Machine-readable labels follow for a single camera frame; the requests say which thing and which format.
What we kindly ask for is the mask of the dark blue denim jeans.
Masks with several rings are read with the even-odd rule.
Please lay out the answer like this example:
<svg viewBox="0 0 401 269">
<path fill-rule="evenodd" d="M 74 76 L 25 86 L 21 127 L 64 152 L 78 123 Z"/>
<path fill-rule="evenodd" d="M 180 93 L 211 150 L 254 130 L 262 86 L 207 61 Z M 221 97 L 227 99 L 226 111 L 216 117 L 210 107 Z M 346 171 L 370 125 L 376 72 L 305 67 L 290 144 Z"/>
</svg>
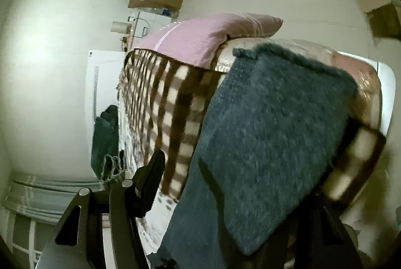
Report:
<svg viewBox="0 0 401 269">
<path fill-rule="evenodd" d="M 344 70 L 273 43 L 233 50 L 153 266 L 242 268 L 318 184 L 358 94 Z"/>
</svg>

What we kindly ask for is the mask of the blue-grey striped curtain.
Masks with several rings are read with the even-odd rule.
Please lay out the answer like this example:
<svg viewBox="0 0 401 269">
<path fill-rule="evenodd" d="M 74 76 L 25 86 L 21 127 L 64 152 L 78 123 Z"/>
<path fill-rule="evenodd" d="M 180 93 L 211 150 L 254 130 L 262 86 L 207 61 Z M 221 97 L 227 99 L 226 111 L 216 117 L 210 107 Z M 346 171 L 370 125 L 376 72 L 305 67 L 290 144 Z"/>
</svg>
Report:
<svg viewBox="0 0 401 269">
<path fill-rule="evenodd" d="M 3 205 L 45 224 L 55 225 L 82 188 L 103 190 L 98 179 L 64 179 L 13 172 Z"/>
</svg>

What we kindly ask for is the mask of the dark green fleece blanket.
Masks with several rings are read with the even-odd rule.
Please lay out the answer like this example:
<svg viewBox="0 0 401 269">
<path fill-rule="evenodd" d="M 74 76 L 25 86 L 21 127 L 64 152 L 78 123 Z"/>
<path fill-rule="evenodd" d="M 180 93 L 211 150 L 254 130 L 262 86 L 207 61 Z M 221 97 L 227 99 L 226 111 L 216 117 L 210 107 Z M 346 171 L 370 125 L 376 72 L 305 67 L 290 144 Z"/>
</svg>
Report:
<svg viewBox="0 0 401 269">
<path fill-rule="evenodd" d="M 119 147 L 118 107 L 110 105 L 94 122 L 90 164 L 104 184 L 121 182 L 126 170 L 125 153 Z"/>
</svg>

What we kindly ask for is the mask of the white bed headboard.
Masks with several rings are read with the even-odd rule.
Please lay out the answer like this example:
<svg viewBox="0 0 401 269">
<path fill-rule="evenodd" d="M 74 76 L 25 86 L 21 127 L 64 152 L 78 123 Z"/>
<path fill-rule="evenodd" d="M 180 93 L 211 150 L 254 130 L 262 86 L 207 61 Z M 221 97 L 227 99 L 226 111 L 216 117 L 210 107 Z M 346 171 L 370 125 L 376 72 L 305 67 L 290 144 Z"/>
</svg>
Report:
<svg viewBox="0 0 401 269">
<path fill-rule="evenodd" d="M 90 50 L 86 70 L 85 114 L 91 125 L 110 105 L 118 104 L 119 76 L 125 53 Z"/>
</svg>

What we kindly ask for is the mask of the white window frame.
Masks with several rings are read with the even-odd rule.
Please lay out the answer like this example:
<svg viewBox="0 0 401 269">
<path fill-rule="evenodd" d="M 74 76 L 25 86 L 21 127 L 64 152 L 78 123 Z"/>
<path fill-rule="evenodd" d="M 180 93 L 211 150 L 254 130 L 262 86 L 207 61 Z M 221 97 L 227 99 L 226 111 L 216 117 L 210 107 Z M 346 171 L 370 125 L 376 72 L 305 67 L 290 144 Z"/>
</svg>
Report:
<svg viewBox="0 0 401 269">
<path fill-rule="evenodd" d="M 37 267 L 47 237 L 47 228 L 42 223 L 10 212 L 6 243 L 22 268 Z"/>
</svg>

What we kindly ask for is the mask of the pink pillow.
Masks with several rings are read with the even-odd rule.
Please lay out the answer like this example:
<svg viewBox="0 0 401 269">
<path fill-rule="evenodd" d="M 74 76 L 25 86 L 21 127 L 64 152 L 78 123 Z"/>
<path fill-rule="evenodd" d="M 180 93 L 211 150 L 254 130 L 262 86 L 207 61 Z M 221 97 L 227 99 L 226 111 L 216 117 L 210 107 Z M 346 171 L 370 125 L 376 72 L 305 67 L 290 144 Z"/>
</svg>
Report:
<svg viewBox="0 0 401 269">
<path fill-rule="evenodd" d="M 283 20 L 250 13 L 222 13 L 171 23 L 144 37 L 138 47 L 209 68 L 220 45 L 239 38 L 275 35 Z"/>
</svg>

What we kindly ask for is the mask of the white cylindrical lamp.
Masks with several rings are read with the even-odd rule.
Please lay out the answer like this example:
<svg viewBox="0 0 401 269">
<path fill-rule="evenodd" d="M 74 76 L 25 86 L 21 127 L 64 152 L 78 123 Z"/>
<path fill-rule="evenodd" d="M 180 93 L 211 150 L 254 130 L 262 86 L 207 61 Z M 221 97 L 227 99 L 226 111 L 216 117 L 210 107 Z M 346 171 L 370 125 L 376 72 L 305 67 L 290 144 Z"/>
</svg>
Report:
<svg viewBox="0 0 401 269">
<path fill-rule="evenodd" d="M 113 21 L 111 32 L 126 35 L 131 32 L 131 27 L 132 23 Z"/>
</svg>

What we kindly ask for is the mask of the brown checkered blanket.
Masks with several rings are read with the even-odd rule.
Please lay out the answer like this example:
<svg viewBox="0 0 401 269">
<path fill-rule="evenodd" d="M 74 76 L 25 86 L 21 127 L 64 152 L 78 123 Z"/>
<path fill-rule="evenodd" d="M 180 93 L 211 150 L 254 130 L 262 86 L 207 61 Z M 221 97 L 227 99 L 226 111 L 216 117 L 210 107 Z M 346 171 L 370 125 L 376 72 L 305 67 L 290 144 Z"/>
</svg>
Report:
<svg viewBox="0 0 401 269">
<path fill-rule="evenodd" d="M 207 107 L 234 63 L 232 50 L 263 43 L 262 38 L 226 42 L 216 54 L 213 69 L 188 65 L 152 50 L 129 52 L 118 84 L 119 143 L 125 151 L 126 174 L 132 175 L 161 149 L 166 169 L 158 194 L 169 205 L 177 204 Z M 395 77 L 387 65 L 303 40 L 275 39 L 273 44 L 349 73 L 358 86 L 353 117 L 372 130 L 388 132 Z"/>
</svg>

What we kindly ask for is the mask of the white bedside table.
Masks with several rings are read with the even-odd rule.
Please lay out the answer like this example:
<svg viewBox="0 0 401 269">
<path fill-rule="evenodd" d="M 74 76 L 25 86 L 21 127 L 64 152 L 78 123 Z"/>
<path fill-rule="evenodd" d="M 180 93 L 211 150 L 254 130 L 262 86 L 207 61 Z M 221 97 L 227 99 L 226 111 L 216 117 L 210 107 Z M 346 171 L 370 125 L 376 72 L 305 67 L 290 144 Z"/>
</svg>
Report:
<svg viewBox="0 0 401 269">
<path fill-rule="evenodd" d="M 141 43 L 141 40 L 176 21 L 165 14 L 134 10 L 128 18 L 128 28 L 123 39 L 125 52 L 131 51 Z"/>
</svg>

